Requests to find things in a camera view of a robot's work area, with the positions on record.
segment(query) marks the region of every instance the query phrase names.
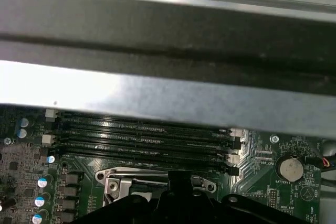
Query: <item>black ram slot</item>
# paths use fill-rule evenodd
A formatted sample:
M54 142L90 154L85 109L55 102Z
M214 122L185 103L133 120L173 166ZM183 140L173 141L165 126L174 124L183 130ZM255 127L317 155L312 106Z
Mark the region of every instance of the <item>black ram slot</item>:
M85 124L104 127L104 128L118 128L118 129L126 129L126 130L137 130L142 132L157 132L157 133L177 133L182 135L197 135L197 136L221 136L225 135L223 132L217 130L209 130L202 128L190 128L190 127L177 127L177 126L169 126L169 125L157 125L157 124L148 124L140 121L137 122L125 122L125 121L117 121L114 119L110 120L98 120L92 118L83 118L83 117L71 117L71 118L63 118L61 120L64 123L70 124Z
M192 136L192 135L178 135L172 133L157 133L157 132L142 132L142 131L132 131L126 129L117 129L117 128L103 128L92 125L82 125L82 124L72 124L68 125L61 130L62 134L69 135L81 135L81 136L89 136L89 137L103 137L103 138L111 138L113 139L114 133L124 133L124 134L133 134L135 136L156 136L160 138L170 138L177 140L192 140L199 142L208 142L208 143L227 143L231 142L230 137L202 137L202 136Z
M115 116L109 115L97 115L97 114L85 114L85 113L75 113L75 112L65 112L62 115L62 118L65 120L69 119L78 119L79 121L115 121L116 123L141 123L143 125L150 125L151 127L169 127L175 128L176 130L179 129L189 129L189 130L202 130L202 131L213 131L213 132L221 132L226 134L230 133L230 129L228 128L218 128L218 127L211 127L211 126L199 126L199 125L190 125L190 124L177 124L177 123L170 123L170 122L161 122L161 121L150 121L150 120L135 120L135 119L128 119L128 118L118 118Z
M227 150L226 145L221 143L208 143L201 141L191 141L191 140L179 140L170 138L160 138L152 136L141 136L141 135L129 135L121 133L110 133L109 138L102 137L90 137L90 136L78 136L69 135L69 139L80 140L80 141L92 141L92 142L103 142L103 143L117 143L121 145L133 145L134 143L148 144L153 148L160 148L160 146L183 146L183 147L199 147L207 148L212 150Z
M116 146L128 146L128 147L142 147L148 148L151 150L167 150L174 152L187 152L192 154L201 154L201 155L225 155L228 153L227 148L207 148L207 147L198 147L198 146L178 146L178 145L165 145L165 144L148 144L148 143L140 143L134 141L118 141L118 140L106 140L102 138L86 138L86 137L70 137L65 141L75 141L81 143L89 143L89 144L107 144L107 145L116 145Z
M172 152L167 150L151 150L147 148L140 147L130 147L130 146L118 146L112 144L95 144L95 143L83 143L75 141L66 141L63 143L64 146L72 146L78 148L87 148L92 150L103 150L110 153L127 154L127 155L137 155L146 156L148 158L162 158L162 159L182 159L182 160L195 160L204 162L223 162L217 154L206 155L206 154L192 154L186 152Z
M78 154L81 156L117 159L119 161L124 161L125 164L134 163L136 165L153 164L151 167L166 167L190 170L203 170L203 169L215 169L220 172L226 172L227 166L223 163L218 162L204 162L195 160L180 160L180 159L170 159L170 158L157 158L157 157L139 157L135 155L119 154L119 153L109 153L106 151L98 150L87 150L83 148L67 147L62 148L63 154Z

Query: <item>metal frame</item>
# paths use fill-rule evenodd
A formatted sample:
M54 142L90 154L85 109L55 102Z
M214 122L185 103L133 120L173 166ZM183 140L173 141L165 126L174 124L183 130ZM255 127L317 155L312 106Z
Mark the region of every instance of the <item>metal frame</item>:
M0 2L1 103L336 134L335 0Z

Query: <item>metal bracket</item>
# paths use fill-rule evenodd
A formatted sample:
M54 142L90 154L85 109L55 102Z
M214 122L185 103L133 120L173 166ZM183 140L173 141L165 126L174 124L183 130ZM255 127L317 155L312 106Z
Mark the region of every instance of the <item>metal bracket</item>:
M155 177L168 178L168 172L160 170L115 167L100 170L95 175L96 180L105 186L104 195L106 197L111 197L111 199L108 199L108 202L116 201L128 196L133 183L162 187L167 186L167 182L155 181ZM203 190L212 194L217 191L217 186L214 182L198 175L192 175L191 181L195 190Z

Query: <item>capacitor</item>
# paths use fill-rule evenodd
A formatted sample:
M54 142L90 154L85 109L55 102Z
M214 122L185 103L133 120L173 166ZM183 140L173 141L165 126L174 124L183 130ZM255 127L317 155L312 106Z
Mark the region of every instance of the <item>capacitor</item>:
M35 122L31 118L21 118L19 123L20 123L21 128L27 128L27 127L32 127Z
M276 162L276 172L280 178L295 182L303 177L304 167L298 158L285 155Z
M56 161L56 159L57 159L58 157L57 156L48 156L47 157L47 163L49 163L49 164L52 164L53 162L55 162Z
M41 224L42 221L46 220L49 216L49 212L46 209L42 209L39 212L37 212L33 217L32 217L32 222L33 224Z
M39 188L45 188L46 186L50 185L53 182L54 178L52 175L47 174L46 176L39 178L37 181L37 185Z
M30 138L33 135L33 131L31 129L20 129L17 131L18 138Z
M6 209L11 208L15 204L16 204L16 200L14 198L4 200L0 204L0 211L5 211Z
M45 203L49 202L50 201L50 194L49 193L43 193L41 194L41 196L38 196L36 199L35 199L35 206L37 207L42 207Z

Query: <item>motherboard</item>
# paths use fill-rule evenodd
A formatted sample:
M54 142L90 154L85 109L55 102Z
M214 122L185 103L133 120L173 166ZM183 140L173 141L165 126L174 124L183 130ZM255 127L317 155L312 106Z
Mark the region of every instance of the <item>motherboard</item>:
M209 198L240 194L318 223L308 140L320 149L304 136L2 106L0 222L69 223L124 197L125 179L128 194L150 200L168 171L189 170Z

